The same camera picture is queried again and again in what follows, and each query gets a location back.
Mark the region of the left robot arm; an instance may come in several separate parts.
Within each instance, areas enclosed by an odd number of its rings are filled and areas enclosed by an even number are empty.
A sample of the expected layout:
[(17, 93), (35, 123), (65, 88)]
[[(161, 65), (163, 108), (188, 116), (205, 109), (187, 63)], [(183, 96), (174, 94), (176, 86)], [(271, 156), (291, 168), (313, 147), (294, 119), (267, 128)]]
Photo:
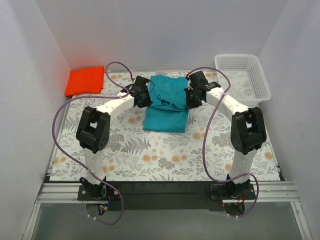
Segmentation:
[(92, 184), (89, 194), (95, 200), (106, 196), (103, 170), (103, 150), (110, 138), (110, 125), (123, 112), (137, 106), (149, 107), (152, 104), (148, 89), (130, 90), (129, 94), (120, 92), (115, 99), (97, 106), (87, 106), (81, 115), (76, 139), (84, 153), (85, 166), (88, 167), (85, 179)]

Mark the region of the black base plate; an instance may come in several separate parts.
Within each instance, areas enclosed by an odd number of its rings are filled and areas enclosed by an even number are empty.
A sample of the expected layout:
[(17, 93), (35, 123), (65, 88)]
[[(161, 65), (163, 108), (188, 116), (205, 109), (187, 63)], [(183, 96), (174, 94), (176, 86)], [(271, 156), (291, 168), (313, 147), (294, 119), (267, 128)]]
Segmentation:
[(112, 181), (124, 200), (125, 210), (209, 210), (222, 211), (223, 201), (244, 196), (254, 200), (252, 184), (231, 193), (220, 183), (209, 181)]

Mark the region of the folded orange t shirt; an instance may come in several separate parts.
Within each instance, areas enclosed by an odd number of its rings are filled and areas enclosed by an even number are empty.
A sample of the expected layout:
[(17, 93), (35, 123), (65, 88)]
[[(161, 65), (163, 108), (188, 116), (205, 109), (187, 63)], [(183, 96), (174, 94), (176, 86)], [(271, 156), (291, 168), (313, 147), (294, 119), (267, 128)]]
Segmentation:
[(64, 95), (100, 94), (104, 88), (104, 74), (103, 66), (71, 70)]

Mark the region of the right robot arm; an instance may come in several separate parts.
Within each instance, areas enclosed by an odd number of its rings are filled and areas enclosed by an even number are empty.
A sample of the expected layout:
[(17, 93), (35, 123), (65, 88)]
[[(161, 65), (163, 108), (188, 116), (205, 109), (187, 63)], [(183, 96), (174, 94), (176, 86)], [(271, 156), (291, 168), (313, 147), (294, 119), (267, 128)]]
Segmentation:
[(226, 186), (227, 195), (237, 199), (245, 192), (243, 183), (250, 179), (250, 170), (257, 151), (267, 139), (266, 128), (262, 110), (259, 107), (248, 107), (221, 87), (212, 88), (209, 91), (198, 89), (184, 89), (186, 94), (186, 106), (197, 108), (206, 102), (214, 106), (211, 121), (217, 111), (223, 113), (231, 123), (230, 141), (234, 148), (232, 168), (227, 175), (227, 180), (214, 179), (208, 172), (206, 165), (206, 140), (203, 137), (202, 161), (208, 177), (220, 184), (230, 183)]

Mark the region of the white plastic basket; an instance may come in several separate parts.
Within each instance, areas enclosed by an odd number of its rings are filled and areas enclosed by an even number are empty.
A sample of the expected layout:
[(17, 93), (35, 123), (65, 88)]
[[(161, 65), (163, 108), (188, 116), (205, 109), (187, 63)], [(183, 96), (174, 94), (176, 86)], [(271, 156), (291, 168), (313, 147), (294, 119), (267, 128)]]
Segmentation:
[(271, 91), (260, 60), (252, 54), (219, 54), (215, 68), (229, 79), (228, 94), (238, 102), (255, 106), (271, 99)]

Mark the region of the aluminium frame rail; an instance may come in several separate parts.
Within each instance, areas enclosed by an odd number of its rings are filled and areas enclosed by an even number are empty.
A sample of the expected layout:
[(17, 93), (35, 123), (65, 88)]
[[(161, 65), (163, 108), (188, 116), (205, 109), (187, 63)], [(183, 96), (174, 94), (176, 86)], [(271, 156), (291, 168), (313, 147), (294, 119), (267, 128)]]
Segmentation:
[(79, 187), (79, 183), (43, 183), (35, 202), (40, 204), (79, 203), (77, 200)]

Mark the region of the teal t shirt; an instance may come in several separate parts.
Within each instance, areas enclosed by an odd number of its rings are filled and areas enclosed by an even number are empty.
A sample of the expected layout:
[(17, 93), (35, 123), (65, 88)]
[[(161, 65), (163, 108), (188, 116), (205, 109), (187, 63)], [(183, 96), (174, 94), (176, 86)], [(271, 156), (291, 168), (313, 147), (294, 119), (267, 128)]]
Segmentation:
[(189, 111), (184, 77), (172, 78), (164, 75), (150, 77), (151, 106), (146, 108), (143, 129), (153, 132), (184, 133)]

